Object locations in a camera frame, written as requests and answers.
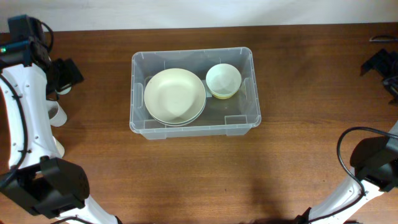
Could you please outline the green plastic cup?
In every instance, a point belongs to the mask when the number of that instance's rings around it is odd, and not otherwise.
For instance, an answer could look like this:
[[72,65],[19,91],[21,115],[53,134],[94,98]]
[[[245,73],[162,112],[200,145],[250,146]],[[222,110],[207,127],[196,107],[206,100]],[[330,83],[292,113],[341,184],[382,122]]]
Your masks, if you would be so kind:
[[65,89],[63,89],[61,91],[57,91],[57,94],[66,95],[67,93],[69,93],[71,91],[71,89],[72,89],[71,87],[65,88]]

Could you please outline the grey plastic cup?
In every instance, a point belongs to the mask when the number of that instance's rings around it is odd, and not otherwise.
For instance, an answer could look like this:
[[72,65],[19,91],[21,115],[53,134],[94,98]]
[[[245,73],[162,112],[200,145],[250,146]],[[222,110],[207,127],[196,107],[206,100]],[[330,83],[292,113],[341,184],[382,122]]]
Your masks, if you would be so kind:
[[50,124],[54,127],[61,127],[67,122],[67,115],[57,101],[46,101]]

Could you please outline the white plastic cup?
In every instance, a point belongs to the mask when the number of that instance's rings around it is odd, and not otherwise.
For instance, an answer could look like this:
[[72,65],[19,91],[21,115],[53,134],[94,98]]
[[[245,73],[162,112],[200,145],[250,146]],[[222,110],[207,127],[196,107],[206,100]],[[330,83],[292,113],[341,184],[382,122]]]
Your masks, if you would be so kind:
[[55,143],[55,148],[57,150],[56,157],[62,158],[65,155],[65,148],[62,146],[62,144],[55,137],[53,137],[53,141]]

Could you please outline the yellow plastic bowl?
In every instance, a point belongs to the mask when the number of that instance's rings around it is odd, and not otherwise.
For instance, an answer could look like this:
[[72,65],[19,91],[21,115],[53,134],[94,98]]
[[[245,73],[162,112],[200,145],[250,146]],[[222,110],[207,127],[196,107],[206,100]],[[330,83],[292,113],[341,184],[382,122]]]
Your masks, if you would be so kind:
[[233,95],[237,93],[237,91],[232,91],[232,92],[227,92],[227,93],[216,93],[215,91],[210,91],[212,96],[214,96],[217,99],[221,100],[226,100],[228,98],[231,98]]

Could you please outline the white plastic bowl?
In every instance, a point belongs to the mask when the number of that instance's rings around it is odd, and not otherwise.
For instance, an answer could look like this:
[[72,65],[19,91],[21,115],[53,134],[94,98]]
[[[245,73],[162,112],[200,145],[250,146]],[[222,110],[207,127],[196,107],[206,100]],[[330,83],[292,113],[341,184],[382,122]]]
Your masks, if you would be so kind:
[[242,82],[239,70],[227,63],[211,67],[206,74],[206,84],[210,91],[227,93],[238,91]]

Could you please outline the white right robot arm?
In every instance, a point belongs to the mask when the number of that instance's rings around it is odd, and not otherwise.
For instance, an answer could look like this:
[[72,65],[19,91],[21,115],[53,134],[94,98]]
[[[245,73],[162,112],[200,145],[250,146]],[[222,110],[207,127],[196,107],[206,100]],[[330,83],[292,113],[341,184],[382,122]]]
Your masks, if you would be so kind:
[[[347,168],[341,158],[341,143],[353,131],[369,131],[378,137],[360,141]],[[297,216],[294,223],[347,223],[363,205],[397,187],[396,124],[388,133],[369,127],[349,128],[339,137],[336,154],[347,178],[326,200]]]

